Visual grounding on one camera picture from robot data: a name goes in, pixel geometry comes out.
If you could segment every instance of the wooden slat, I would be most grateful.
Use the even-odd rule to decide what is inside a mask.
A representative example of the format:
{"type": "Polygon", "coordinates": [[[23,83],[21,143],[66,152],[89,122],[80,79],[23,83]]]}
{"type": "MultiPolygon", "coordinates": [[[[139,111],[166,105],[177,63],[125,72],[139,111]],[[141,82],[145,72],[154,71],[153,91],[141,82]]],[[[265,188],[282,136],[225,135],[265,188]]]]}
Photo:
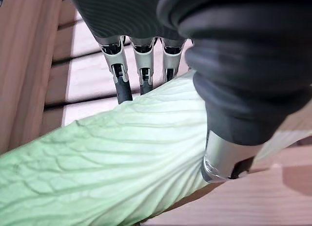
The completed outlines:
{"type": "Polygon", "coordinates": [[[0,8],[0,153],[7,151],[43,0],[5,0],[0,8]]]}
{"type": "Polygon", "coordinates": [[[312,147],[285,149],[205,197],[149,220],[147,226],[311,225],[312,147]]]}
{"type": "Polygon", "coordinates": [[[58,20],[59,27],[61,28],[64,25],[74,24],[80,20],[82,20],[82,17],[71,1],[63,0],[58,20]]]}
{"type": "MultiPolygon", "coordinates": [[[[184,52],[192,43],[185,44],[179,75],[187,72],[184,52]]],[[[139,89],[139,79],[134,52],[125,47],[128,74],[132,89],[139,89]]],[[[154,85],[162,82],[162,48],[157,42],[154,49],[154,85]]],[[[115,93],[112,74],[102,53],[72,60],[70,63],[53,67],[50,73],[46,105],[58,102],[75,102],[81,99],[100,97],[115,93]]]]}
{"type": "Polygon", "coordinates": [[[39,137],[62,0],[43,0],[9,149],[39,137]]]}
{"type": "Polygon", "coordinates": [[[75,103],[59,109],[45,111],[43,113],[41,135],[51,132],[58,127],[66,126],[74,120],[112,110],[117,105],[117,98],[113,97],[84,103],[75,103]]]}
{"type": "Polygon", "coordinates": [[[76,58],[94,52],[100,52],[100,47],[86,23],[82,21],[58,31],[53,61],[76,58]]]}

